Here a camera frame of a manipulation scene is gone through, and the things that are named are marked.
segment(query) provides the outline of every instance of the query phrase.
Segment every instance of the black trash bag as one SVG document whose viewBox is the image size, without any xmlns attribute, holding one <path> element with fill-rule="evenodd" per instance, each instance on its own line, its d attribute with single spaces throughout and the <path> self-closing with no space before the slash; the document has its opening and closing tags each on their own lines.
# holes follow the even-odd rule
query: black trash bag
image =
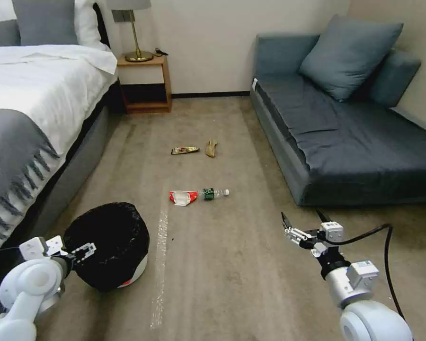
<svg viewBox="0 0 426 341">
<path fill-rule="evenodd" d="M 92 242 L 95 253 L 74 265 L 74 270 L 92 287 L 110 291 L 131 279 L 148 254 L 150 235 L 136 207 L 111 203 L 79 216 L 64 234 L 66 249 Z"/>
</svg>

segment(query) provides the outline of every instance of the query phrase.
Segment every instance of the sofa cushion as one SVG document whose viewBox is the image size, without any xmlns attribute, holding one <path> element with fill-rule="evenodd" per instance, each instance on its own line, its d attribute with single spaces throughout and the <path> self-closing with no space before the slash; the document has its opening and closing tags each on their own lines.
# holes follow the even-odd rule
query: sofa cushion
<svg viewBox="0 0 426 341">
<path fill-rule="evenodd" d="M 426 200 L 424 129 L 376 103 L 339 103 L 297 74 L 262 76 L 257 84 L 264 103 L 272 103 L 267 109 L 284 122 L 279 130 L 305 157 L 309 184 L 301 204 Z"/>
<path fill-rule="evenodd" d="M 369 77 L 401 34 L 401 23 L 335 15 L 300 66 L 333 98 L 343 101 Z"/>
</svg>

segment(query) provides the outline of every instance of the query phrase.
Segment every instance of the table lamp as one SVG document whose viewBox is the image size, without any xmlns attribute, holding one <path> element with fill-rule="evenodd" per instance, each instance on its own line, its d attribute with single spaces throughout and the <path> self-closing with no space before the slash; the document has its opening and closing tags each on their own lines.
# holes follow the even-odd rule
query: table lamp
<svg viewBox="0 0 426 341">
<path fill-rule="evenodd" d="M 129 21 L 133 28 L 134 41 L 136 43 L 136 51 L 129 52 L 124 55 L 128 62 L 146 62 L 153 59 L 151 52 L 141 51 L 137 42 L 136 27 L 134 25 L 134 9 L 147 9 L 151 7 L 150 0 L 107 0 L 107 6 L 111 10 L 125 11 L 120 17 L 120 21 Z"/>
</svg>

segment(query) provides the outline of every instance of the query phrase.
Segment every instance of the sofa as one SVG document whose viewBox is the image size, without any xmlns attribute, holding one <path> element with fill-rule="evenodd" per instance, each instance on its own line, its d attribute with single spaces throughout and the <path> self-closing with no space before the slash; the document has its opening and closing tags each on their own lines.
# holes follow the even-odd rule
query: sofa
<svg viewBox="0 0 426 341">
<path fill-rule="evenodd" d="M 426 202 L 426 131 L 390 109 L 421 62 L 391 50 L 339 102 L 298 73 L 318 38 L 256 39 L 250 97 L 296 204 Z"/>
</svg>

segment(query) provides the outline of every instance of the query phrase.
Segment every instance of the carpet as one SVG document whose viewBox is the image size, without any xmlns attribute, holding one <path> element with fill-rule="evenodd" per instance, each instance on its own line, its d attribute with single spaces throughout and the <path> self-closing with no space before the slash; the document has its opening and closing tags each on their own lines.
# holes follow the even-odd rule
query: carpet
<svg viewBox="0 0 426 341">
<path fill-rule="evenodd" d="M 107 294 L 72 273 L 61 301 L 37 319 L 39 341 L 342 340 L 320 268 L 309 251 L 284 238 L 281 211 L 304 230 L 318 228 L 319 219 L 314 209 L 294 204 L 249 98 L 177 99 L 170 114 L 117 120 L 97 169 L 50 235 L 93 207 L 128 201 L 150 231 L 147 269 Z M 214 159 L 204 154 L 209 139 L 219 142 Z M 170 155 L 177 145 L 201 152 Z M 170 190 L 209 187 L 231 194 L 187 207 L 169 202 Z M 426 205 L 325 212 L 346 237 L 394 225 L 395 291 L 415 339 L 426 340 Z M 352 262 L 375 263 L 381 275 L 374 299 L 394 308 L 385 235 L 342 250 Z"/>
</svg>

